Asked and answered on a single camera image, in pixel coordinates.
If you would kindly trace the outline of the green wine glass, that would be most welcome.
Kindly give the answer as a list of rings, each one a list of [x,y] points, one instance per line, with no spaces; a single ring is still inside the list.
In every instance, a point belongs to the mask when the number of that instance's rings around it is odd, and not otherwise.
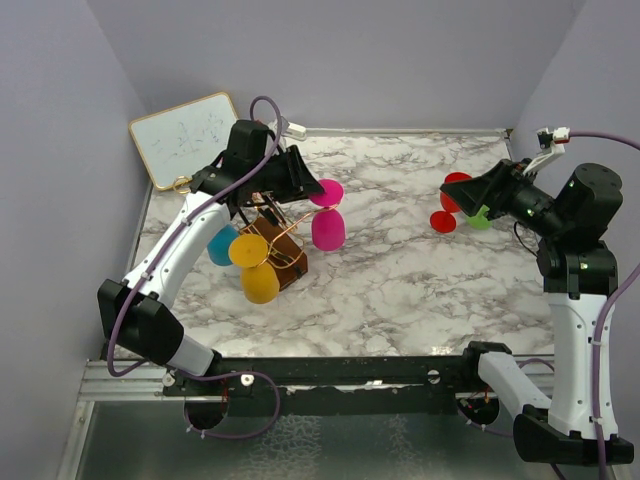
[[[487,218],[488,213],[489,207],[483,205],[475,215],[467,216],[466,222],[473,229],[488,230],[492,226],[492,221]]]

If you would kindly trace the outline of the red wine glass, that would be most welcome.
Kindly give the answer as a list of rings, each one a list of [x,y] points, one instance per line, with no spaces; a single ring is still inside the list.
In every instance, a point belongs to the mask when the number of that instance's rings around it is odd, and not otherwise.
[[[471,176],[464,172],[452,172],[444,179],[444,183],[469,180]],[[445,193],[440,192],[441,209],[430,216],[430,225],[438,233],[448,234],[457,227],[455,214],[460,212],[458,205]]]

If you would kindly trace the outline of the pink wine glass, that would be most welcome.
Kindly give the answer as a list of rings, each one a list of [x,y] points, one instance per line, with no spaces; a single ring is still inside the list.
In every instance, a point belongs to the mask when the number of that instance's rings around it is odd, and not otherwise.
[[[322,208],[312,219],[312,242],[317,249],[331,252],[341,248],[346,239],[345,222],[337,210],[343,200],[344,189],[333,179],[320,179],[318,183],[324,192],[309,196],[314,205]]]

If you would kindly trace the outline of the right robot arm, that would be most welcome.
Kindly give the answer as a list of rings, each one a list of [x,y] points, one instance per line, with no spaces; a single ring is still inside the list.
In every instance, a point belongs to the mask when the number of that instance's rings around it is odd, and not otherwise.
[[[602,237],[623,202],[612,170],[581,164],[556,197],[534,184],[527,162],[502,160],[487,173],[441,185],[460,210],[511,216],[539,238],[536,262],[554,329],[554,384],[545,395],[504,347],[474,343],[461,383],[488,385],[513,418],[526,462],[607,467],[630,464],[634,446],[619,435],[611,403],[608,340],[620,293],[615,255]]]

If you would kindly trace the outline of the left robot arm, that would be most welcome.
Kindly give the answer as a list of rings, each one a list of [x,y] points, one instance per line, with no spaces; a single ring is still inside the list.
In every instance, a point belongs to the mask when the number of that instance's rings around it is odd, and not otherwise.
[[[199,171],[177,217],[150,253],[123,280],[105,280],[97,292],[112,357],[121,346],[146,361],[186,372],[206,395],[220,385],[217,351],[189,337],[170,308],[207,244],[254,194],[279,203],[323,193],[297,147],[281,148],[266,125],[239,120],[226,148]]]

